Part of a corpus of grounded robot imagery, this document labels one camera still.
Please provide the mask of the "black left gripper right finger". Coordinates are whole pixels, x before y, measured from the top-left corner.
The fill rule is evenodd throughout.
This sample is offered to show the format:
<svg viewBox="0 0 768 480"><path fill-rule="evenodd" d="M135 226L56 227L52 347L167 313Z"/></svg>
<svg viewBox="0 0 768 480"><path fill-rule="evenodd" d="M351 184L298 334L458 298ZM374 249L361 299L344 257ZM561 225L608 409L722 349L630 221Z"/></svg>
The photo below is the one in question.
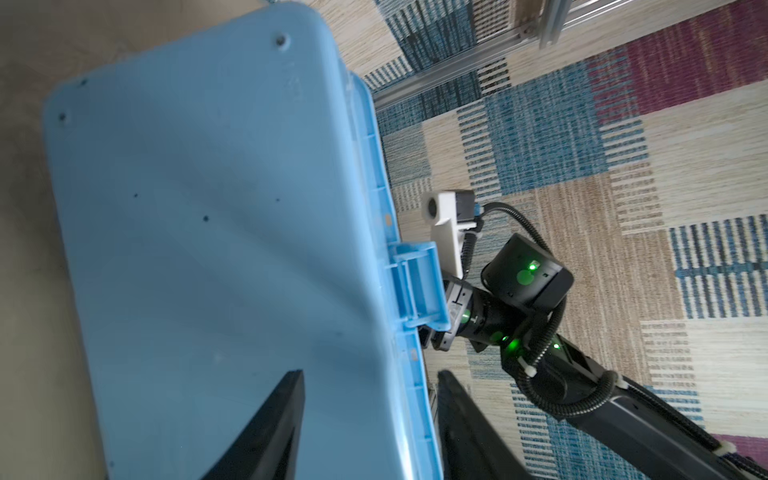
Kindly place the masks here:
<svg viewBox="0 0 768 480"><path fill-rule="evenodd" d="M448 370L438 372L437 421L446 479L531 477Z"/></svg>

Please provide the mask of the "blue toolbox with clear lid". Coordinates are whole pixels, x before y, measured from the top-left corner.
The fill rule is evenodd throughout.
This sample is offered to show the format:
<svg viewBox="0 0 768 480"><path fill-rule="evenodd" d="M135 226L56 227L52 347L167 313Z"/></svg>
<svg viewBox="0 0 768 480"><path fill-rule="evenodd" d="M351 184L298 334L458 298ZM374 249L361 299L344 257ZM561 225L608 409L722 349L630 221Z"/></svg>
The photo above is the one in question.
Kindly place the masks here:
<svg viewBox="0 0 768 480"><path fill-rule="evenodd" d="M199 479L304 376L300 479L439 479L367 85L311 7L267 6L62 83L44 141L108 475Z"/></svg>

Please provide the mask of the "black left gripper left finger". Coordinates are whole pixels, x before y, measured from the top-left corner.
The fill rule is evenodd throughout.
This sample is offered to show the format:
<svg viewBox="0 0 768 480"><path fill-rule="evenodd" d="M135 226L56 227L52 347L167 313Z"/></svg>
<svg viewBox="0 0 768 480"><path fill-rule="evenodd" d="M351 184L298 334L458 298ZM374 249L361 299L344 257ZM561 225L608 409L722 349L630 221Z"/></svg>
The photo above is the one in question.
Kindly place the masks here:
<svg viewBox="0 0 768 480"><path fill-rule="evenodd" d="M293 479L304 406L304 374L289 371L204 477Z"/></svg>

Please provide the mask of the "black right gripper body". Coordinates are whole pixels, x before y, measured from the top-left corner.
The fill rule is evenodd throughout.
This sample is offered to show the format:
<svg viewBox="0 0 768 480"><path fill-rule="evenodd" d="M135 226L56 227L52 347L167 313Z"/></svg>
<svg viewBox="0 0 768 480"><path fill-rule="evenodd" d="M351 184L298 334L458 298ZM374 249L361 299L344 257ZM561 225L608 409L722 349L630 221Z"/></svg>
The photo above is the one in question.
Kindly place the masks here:
<svg viewBox="0 0 768 480"><path fill-rule="evenodd" d="M449 351L464 338L477 353L489 346L501 346L510 340L510 308L489 292L465 280L445 276L443 280L449 320L448 331L427 326L419 328L421 347Z"/></svg>

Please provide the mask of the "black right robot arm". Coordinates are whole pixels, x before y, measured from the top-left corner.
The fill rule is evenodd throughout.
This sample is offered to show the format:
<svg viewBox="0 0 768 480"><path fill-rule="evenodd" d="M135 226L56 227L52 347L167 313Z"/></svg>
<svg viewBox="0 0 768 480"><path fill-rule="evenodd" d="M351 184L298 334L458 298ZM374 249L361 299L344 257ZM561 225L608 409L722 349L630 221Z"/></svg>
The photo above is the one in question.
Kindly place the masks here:
<svg viewBox="0 0 768 480"><path fill-rule="evenodd" d="M449 325L435 349L464 339L496 348L502 371L539 411L595 438L653 479L763 479L766 470L717 440L659 396L599 365L559 334L571 272L545 247L514 235L466 280L464 248L475 233L438 234Z"/></svg>

